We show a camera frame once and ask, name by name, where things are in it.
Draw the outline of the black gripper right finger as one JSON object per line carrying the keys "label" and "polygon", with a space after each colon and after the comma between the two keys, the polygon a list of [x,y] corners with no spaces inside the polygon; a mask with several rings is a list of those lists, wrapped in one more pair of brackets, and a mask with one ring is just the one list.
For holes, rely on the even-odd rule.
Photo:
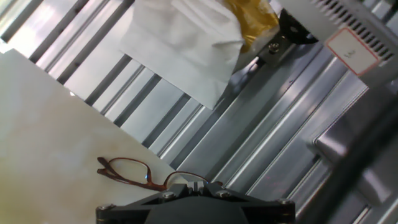
{"label": "black gripper right finger", "polygon": [[196,196],[207,199],[203,208],[215,208],[224,218],[246,223],[294,223],[295,203],[291,200],[263,201],[223,187],[221,182],[197,182]]}

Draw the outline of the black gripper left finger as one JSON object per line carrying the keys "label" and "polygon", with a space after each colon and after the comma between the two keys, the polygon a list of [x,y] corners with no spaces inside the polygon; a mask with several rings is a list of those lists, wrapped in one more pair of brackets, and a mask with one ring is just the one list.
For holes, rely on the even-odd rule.
{"label": "black gripper left finger", "polygon": [[187,184],[175,184],[171,188],[146,197],[142,200],[127,204],[105,204],[96,208],[96,224],[125,223],[132,220],[133,223],[144,223],[149,212],[159,205],[192,196],[195,190],[195,182]]}

